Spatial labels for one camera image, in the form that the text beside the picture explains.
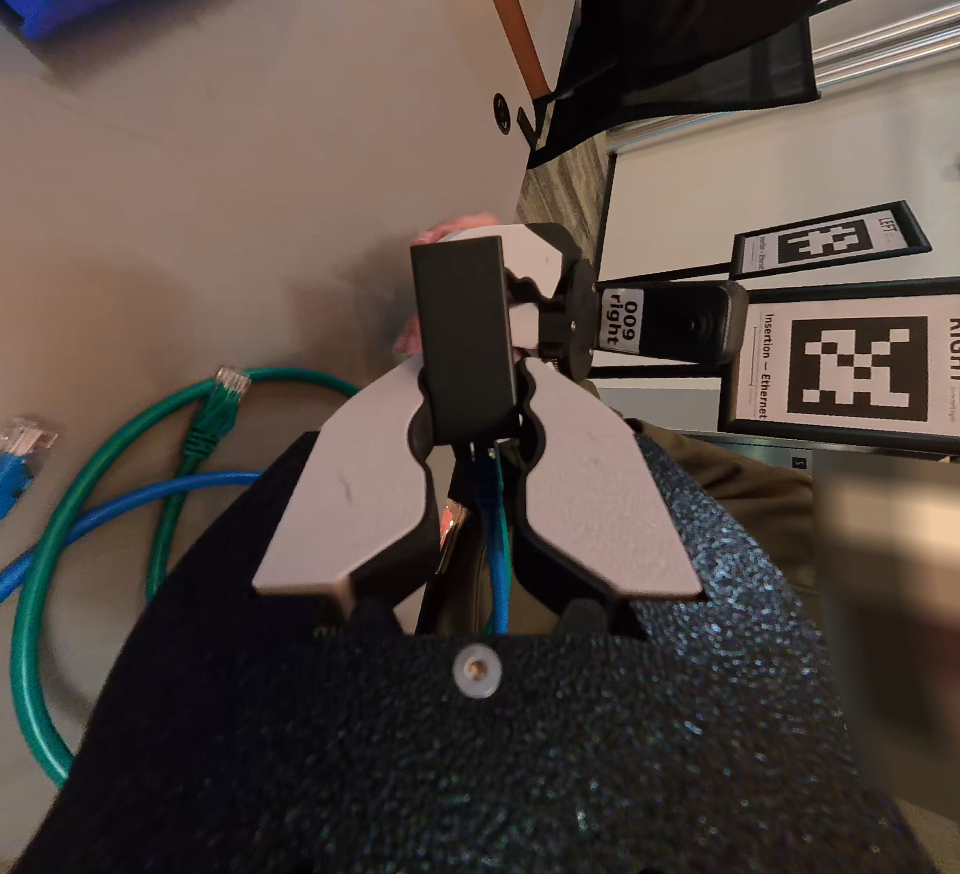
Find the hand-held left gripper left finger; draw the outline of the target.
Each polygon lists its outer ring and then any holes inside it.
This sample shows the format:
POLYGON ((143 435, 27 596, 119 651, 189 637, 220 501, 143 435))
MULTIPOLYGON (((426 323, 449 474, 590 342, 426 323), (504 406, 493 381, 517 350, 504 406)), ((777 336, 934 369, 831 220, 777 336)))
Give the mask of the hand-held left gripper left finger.
POLYGON ((253 580, 260 595, 320 595, 395 608, 441 563, 427 459, 434 447, 416 355, 322 425, 253 580))

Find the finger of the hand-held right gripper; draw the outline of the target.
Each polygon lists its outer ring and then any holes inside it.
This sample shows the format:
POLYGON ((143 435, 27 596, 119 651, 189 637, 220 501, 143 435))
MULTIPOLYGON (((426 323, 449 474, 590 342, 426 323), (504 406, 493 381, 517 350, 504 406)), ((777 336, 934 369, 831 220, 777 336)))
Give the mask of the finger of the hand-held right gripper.
POLYGON ((455 243, 498 237, 503 266, 515 281, 528 281, 537 292, 556 292, 562 277, 564 256, 541 236, 519 223, 483 225, 461 228, 442 237, 444 243, 455 243))
POLYGON ((510 305, 510 346, 515 359, 540 356, 540 316, 534 302, 510 305))

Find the small framed marker sign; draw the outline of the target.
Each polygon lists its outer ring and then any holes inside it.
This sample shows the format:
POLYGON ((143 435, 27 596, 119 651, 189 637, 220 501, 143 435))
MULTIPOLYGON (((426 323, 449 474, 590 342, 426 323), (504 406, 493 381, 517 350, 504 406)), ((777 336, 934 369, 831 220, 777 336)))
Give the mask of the small framed marker sign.
POLYGON ((929 239, 898 200, 736 235, 729 278, 844 266, 929 253, 929 239))

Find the black network switch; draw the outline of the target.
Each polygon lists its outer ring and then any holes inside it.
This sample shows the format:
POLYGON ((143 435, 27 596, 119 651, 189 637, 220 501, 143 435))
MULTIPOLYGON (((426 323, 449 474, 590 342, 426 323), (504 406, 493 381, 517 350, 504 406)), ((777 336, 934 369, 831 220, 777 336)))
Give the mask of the black network switch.
POLYGON ((512 435, 519 396, 500 237, 414 246, 411 259, 435 445, 512 435))

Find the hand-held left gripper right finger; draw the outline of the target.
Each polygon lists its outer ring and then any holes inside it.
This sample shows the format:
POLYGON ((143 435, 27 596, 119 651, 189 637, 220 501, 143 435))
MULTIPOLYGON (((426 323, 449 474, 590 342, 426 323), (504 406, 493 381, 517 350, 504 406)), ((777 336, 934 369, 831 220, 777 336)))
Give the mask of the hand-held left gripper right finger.
POLYGON ((589 599, 607 611, 634 601, 691 601, 702 582, 634 430, 545 362, 523 382, 521 472, 513 570, 556 615, 589 599))

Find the large framed marker sign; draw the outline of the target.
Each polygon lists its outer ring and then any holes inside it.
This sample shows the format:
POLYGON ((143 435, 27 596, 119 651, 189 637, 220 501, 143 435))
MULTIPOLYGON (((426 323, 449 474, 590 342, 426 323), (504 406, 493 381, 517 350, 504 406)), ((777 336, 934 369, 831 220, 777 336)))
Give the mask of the large framed marker sign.
POLYGON ((717 429, 957 456, 959 279, 748 292, 717 429))

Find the person's right hand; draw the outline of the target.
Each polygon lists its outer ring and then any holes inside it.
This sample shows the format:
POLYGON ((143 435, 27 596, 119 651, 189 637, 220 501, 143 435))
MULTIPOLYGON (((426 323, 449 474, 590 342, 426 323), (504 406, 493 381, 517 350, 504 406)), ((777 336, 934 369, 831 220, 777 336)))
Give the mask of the person's right hand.
MULTIPOLYGON (((499 225, 498 218, 487 212, 467 214, 440 222, 417 235, 411 246, 436 244, 444 237, 460 231, 499 225)), ((423 351, 421 325, 418 313, 414 313, 404 324, 392 346, 398 359, 406 359, 423 351)))

